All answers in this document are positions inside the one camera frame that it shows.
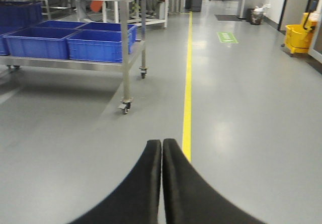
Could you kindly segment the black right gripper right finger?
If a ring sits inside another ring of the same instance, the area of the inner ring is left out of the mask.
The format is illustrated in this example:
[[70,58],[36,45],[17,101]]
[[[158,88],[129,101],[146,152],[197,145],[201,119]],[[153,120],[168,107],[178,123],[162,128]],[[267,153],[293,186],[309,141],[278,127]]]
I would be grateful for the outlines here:
[[163,140],[162,179],[167,223],[262,223],[213,189],[173,138]]

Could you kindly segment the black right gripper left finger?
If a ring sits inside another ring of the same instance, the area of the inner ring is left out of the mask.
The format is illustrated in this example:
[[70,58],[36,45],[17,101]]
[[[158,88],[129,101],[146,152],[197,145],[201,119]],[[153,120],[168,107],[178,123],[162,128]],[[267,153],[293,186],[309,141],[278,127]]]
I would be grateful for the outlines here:
[[161,164],[160,140],[148,140],[140,158],[114,191],[71,223],[158,223]]

